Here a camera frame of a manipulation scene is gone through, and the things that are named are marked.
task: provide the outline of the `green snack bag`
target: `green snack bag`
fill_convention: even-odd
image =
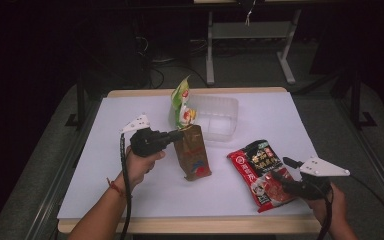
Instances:
[[[179,86],[171,94],[171,105],[174,108],[176,127],[179,129],[193,124],[196,118],[196,110],[187,106],[189,100],[188,77],[183,79]]]

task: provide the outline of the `clear plastic container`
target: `clear plastic container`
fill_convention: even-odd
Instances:
[[[196,109],[195,124],[201,126],[204,140],[227,142],[238,121],[238,100],[229,97],[191,94],[188,107]]]

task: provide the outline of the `hand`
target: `hand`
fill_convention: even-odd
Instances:
[[[131,151],[130,146],[126,149],[126,157],[127,157],[127,171],[129,173],[129,181],[131,190],[141,183],[145,178],[145,174],[154,168],[155,161],[160,160],[165,157],[165,153],[163,151],[150,155],[148,157],[139,157]],[[120,172],[118,177],[115,180],[115,184],[117,186],[123,186],[123,173]]]
[[[332,191],[327,196],[327,199],[332,200],[332,223],[330,224],[329,233],[333,239],[357,239],[357,236],[354,234],[354,231],[347,221],[347,203],[345,194],[335,184],[332,183],[331,186]],[[323,224],[327,216],[325,200],[305,201],[308,206],[313,209],[316,219],[320,224]]]

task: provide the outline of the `red string bracelet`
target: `red string bracelet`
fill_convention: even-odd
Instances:
[[[116,190],[120,194],[120,197],[126,198],[126,194],[117,185],[115,185],[114,181],[110,181],[107,178],[107,182],[111,189]]]

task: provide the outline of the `table edge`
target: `table edge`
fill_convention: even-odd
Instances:
[[[171,95],[173,89],[141,89],[141,90],[113,90],[108,98],[137,97],[137,96],[166,96]],[[193,88],[191,94],[222,94],[222,93],[270,93],[287,92],[283,87],[257,87],[257,88]]]
[[[58,230],[70,233],[79,219],[60,219]],[[121,232],[120,221],[117,232]],[[304,234],[318,233],[320,224],[313,215],[240,217],[131,218],[129,234]]]

